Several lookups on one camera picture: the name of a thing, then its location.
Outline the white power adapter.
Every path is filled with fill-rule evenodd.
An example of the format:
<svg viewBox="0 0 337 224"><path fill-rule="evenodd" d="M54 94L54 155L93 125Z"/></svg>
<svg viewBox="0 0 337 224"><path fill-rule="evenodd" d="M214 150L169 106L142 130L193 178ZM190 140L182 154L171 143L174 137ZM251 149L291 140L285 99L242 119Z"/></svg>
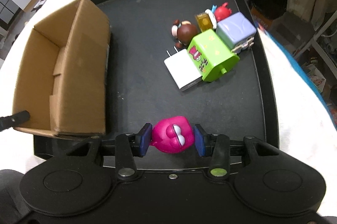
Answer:
<svg viewBox="0 0 337 224"><path fill-rule="evenodd" d="M163 62L178 89L184 92L199 83L202 80L202 75L190 59L186 49L180 51L176 47L174 49L175 53L173 55L166 51L168 58Z"/></svg>

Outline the black tray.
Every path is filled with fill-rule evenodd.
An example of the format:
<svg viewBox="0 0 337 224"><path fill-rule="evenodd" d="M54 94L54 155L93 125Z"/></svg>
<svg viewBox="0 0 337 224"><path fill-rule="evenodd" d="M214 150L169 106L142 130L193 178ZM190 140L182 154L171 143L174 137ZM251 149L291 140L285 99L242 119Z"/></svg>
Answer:
<svg viewBox="0 0 337 224"><path fill-rule="evenodd" d="M240 141L247 135L278 146L273 84L261 39L239 53L239 61L213 81L202 80L191 56L179 49L171 29L176 20L227 3L250 17L245 0L91 0L109 18L106 71L106 139L137 133L146 123L178 115L211 134Z"/></svg>

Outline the green hexagonal box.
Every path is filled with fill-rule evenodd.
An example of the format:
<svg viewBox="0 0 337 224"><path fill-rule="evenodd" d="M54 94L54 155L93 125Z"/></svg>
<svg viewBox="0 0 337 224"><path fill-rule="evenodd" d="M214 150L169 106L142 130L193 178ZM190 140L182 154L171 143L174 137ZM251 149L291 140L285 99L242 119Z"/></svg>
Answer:
<svg viewBox="0 0 337 224"><path fill-rule="evenodd" d="M205 82L219 79L240 60L211 29L194 36L187 52Z"/></svg>

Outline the red and blue small figurine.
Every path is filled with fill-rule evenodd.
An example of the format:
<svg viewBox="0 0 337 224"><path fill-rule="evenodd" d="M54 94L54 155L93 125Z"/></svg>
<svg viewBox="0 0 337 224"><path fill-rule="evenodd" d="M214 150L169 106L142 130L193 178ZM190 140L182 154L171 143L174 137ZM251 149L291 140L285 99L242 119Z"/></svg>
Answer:
<svg viewBox="0 0 337 224"><path fill-rule="evenodd" d="M225 2L220 6L214 5L211 9L206 9L204 12L197 14L195 19L201 32L212 29L216 30L220 21L232 15L232 10L229 8L229 3Z"/></svg>

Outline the lavender cube toy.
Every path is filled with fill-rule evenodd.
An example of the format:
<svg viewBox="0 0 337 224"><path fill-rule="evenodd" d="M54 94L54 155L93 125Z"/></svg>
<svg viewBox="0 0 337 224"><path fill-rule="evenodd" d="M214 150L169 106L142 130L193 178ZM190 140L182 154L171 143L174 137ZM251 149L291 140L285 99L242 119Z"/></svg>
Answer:
<svg viewBox="0 0 337 224"><path fill-rule="evenodd" d="M216 34L236 54L253 46L256 32L255 26L241 12L221 20L216 28Z"/></svg>

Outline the brown-haired small figurine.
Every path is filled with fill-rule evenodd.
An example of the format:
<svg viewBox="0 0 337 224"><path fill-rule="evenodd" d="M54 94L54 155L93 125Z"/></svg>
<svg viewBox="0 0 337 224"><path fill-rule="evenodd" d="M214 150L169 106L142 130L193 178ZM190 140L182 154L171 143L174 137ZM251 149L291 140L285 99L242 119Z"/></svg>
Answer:
<svg viewBox="0 0 337 224"><path fill-rule="evenodd" d="M191 40L198 34L198 29L190 21L175 20L171 28L172 36L177 40L175 46L178 49L188 47Z"/></svg>

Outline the brown cardboard box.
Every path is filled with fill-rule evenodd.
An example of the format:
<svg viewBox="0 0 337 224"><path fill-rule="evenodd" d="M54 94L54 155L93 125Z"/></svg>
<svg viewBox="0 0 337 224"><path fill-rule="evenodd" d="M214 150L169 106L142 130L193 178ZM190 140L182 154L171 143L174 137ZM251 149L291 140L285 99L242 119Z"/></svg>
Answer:
<svg viewBox="0 0 337 224"><path fill-rule="evenodd" d="M104 134L109 44L109 20L91 0L74 0L35 24L13 99L13 112L30 118L15 130L52 138Z"/></svg>

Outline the white tablecloth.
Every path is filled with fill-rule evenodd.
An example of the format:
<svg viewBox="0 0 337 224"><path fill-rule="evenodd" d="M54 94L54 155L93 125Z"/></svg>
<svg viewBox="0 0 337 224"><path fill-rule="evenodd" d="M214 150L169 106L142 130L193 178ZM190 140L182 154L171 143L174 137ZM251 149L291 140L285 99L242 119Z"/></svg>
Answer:
<svg viewBox="0 0 337 224"><path fill-rule="evenodd" d="M19 63L32 27L72 0L50 0L24 27L1 67L1 113L12 112ZM281 149L324 176L336 168L336 128L324 102L276 42L262 37L277 103Z"/></svg>

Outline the pink toy figure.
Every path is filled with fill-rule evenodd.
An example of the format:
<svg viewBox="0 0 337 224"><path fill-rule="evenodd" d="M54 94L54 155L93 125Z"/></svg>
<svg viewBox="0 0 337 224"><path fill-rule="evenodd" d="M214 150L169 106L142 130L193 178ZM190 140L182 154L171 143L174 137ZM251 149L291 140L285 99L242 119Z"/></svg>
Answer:
<svg viewBox="0 0 337 224"><path fill-rule="evenodd" d="M193 129L188 119L176 116L162 119L153 127L150 145L161 152L175 154L188 149L194 142Z"/></svg>

